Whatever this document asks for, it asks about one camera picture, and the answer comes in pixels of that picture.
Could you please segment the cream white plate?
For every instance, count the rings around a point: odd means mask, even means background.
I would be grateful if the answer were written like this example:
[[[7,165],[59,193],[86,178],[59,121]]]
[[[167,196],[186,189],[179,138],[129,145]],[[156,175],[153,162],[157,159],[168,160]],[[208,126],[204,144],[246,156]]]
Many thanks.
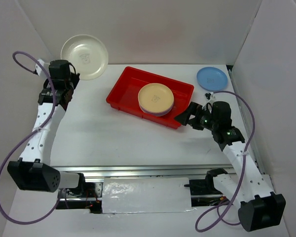
[[[73,64],[81,80],[92,80],[106,70],[109,55],[105,45],[96,37],[76,35],[62,46],[61,59]]]

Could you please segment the yellow plate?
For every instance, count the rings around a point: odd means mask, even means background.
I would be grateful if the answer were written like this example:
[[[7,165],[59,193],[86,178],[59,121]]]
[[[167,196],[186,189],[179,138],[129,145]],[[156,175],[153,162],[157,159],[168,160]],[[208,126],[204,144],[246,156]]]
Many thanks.
[[[171,89],[160,83],[149,83],[138,92],[139,106],[150,113],[162,113],[174,105]]]

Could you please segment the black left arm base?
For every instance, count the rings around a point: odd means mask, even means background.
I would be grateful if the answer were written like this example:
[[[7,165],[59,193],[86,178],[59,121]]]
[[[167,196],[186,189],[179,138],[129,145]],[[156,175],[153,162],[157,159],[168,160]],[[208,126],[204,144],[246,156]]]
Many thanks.
[[[84,191],[63,190],[56,209],[86,209],[90,213],[101,214],[103,184],[103,182],[87,182]]]

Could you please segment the blue plate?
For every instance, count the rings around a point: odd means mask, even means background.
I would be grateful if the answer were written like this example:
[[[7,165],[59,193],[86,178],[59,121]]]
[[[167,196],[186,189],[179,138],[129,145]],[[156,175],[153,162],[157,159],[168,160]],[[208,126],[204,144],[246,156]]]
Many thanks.
[[[204,67],[196,74],[198,84],[207,91],[224,90],[228,85],[227,75],[215,67]]]

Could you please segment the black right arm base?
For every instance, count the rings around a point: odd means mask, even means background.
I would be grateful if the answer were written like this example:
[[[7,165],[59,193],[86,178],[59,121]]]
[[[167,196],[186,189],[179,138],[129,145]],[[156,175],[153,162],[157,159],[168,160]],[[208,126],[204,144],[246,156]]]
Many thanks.
[[[188,188],[191,195],[191,206],[215,206],[218,205],[223,196],[220,191],[214,188],[213,178],[221,174],[228,174],[223,168],[207,171],[204,179],[192,179],[185,188]]]

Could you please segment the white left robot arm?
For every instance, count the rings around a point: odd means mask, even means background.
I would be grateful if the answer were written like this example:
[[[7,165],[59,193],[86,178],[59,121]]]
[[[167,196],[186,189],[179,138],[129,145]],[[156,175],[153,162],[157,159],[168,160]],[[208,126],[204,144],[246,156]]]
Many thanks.
[[[38,113],[33,131],[17,161],[10,161],[7,171],[17,187],[25,191],[53,193],[69,189],[76,197],[87,193],[82,173],[68,173],[50,166],[51,150],[59,124],[79,82],[79,74],[71,72],[73,65],[67,60],[52,61],[49,74],[55,92],[48,81],[38,97]]]

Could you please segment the purple plate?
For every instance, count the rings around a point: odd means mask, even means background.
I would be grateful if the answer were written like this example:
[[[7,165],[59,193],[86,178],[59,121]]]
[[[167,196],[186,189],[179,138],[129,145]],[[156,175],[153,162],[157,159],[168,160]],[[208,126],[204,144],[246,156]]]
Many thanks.
[[[156,116],[156,117],[161,117],[161,116],[164,116],[164,115],[168,114],[168,113],[172,110],[173,105],[172,105],[171,107],[169,107],[167,110],[164,110],[164,111],[162,111],[162,112],[151,112],[151,111],[149,111],[149,110],[146,110],[146,109],[145,109],[144,107],[142,107],[141,105],[139,105],[139,107],[140,107],[140,109],[141,109],[144,113],[146,113],[146,114],[154,115],[154,116]]]

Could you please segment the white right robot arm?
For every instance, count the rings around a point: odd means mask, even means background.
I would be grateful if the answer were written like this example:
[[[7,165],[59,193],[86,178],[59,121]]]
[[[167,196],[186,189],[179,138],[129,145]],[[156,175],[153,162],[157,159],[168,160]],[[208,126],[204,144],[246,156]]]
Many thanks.
[[[286,200],[267,184],[248,153],[249,142],[232,125],[230,105],[223,101],[205,106],[191,102],[175,120],[196,130],[211,131],[214,141],[229,159],[239,181],[235,183],[224,169],[217,168],[207,172],[205,188],[213,194],[219,191],[237,208],[243,229],[252,232],[278,226]]]

